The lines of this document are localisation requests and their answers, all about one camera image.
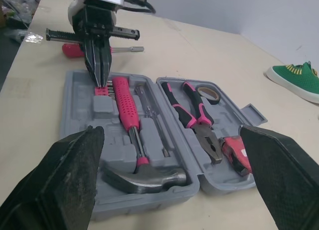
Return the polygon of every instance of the white table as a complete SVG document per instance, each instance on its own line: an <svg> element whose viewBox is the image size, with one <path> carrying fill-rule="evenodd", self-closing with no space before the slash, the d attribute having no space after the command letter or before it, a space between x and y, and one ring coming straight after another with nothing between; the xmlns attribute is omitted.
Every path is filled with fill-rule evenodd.
<svg viewBox="0 0 319 230"><path fill-rule="evenodd" d="M29 31L72 31L71 0L41 0ZM319 162L318 106L268 80L263 72L281 62L240 35L150 15L120 11L118 26L139 29L138 42L111 38L113 47L144 46L144 53L113 56L112 71L183 77L218 84L240 107L252 103L267 119L262 127L292 137ZM62 43L23 42L0 93L0 203L59 139L65 73L85 69ZM90 230L275 230L257 189L222 197L201 191L186 203L140 215L90 223Z"/></svg>

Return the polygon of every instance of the gray plastic tool case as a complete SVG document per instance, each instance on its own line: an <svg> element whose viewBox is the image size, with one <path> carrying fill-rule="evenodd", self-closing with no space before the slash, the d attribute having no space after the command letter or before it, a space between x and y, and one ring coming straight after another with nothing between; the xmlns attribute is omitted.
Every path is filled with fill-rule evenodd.
<svg viewBox="0 0 319 230"><path fill-rule="evenodd" d="M114 215L140 213L151 209L163 209L182 203L194 196L199 187L208 194L221 195L237 190L252 188L255 180L252 174L241 177L229 165L224 157L222 162L212 165L207 153L201 148L192 129L185 129L178 120L178 114L170 105L162 87L162 82L169 82L178 102L194 114L190 100L181 85L189 81L193 86L207 86L221 94L220 103L212 106L202 98L208 113L213 117L214 132L218 138L238 135L241 124L258 126L267 120L249 104L239 109L226 94L215 84L205 81L176 78L158 78L153 83L150 78L141 75L112 73L128 78L140 117L140 137L150 163L158 168L182 167L187 174L187 185L174 186L167 191L155 194L127 194L114 189L98 173L96 183L95 207L93 220L103 220ZM144 85L152 108L158 114L159 131L151 118L147 118L141 101L135 93L137 85ZM94 84L87 71L71 71L66 75L60 137L64 138L75 132L85 130L87 126L102 126L105 142L101 162L122 171L134 172L136 152L119 120L115 100L109 96L95 96ZM163 154L163 143L169 157Z"/></svg>

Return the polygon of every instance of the white wall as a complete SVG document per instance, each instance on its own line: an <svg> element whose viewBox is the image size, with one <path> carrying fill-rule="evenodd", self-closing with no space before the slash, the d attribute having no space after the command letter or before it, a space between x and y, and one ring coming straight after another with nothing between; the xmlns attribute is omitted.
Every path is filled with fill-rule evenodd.
<svg viewBox="0 0 319 230"><path fill-rule="evenodd" d="M241 34L284 63L319 69L319 0L254 0Z"/></svg>
<svg viewBox="0 0 319 230"><path fill-rule="evenodd" d="M149 0L157 16L240 33L284 63L319 69L319 0Z"/></svg>
<svg viewBox="0 0 319 230"><path fill-rule="evenodd" d="M221 31L239 33L248 0L148 0L157 16Z"/></svg>

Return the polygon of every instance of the floor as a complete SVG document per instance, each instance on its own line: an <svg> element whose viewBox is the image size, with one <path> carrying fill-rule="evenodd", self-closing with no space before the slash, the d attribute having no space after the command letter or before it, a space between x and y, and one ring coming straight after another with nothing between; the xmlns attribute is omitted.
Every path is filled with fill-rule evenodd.
<svg viewBox="0 0 319 230"><path fill-rule="evenodd" d="M7 28L0 28L0 91L20 47L19 43L4 35L6 32L8 32Z"/></svg>

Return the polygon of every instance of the black cable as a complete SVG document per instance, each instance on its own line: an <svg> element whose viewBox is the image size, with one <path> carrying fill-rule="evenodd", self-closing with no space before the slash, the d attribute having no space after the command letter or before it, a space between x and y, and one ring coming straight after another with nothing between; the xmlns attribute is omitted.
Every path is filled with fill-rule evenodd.
<svg viewBox="0 0 319 230"><path fill-rule="evenodd" d="M146 8L134 8L134 7L122 7L121 9L131 12L144 12L144 13L152 13L151 10Z"/></svg>
<svg viewBox="0 0 319 230"><path fill-rule="evenodd" d="M147 1L145 2L145 7L147 7L153 14L156 13L155 8Z"/></svg>
<svg viewBox="0 0 319 230"><path fill-rule="evenodd" d="M125 2L129 2L134 5L138 5L141 7L147 7L145 8L134 8L134 7L121 7L121 9L126 11L132 11L132 12L145 12L145 13L156 13L155 8L147 2L147 0L124 0Z"/></svg>

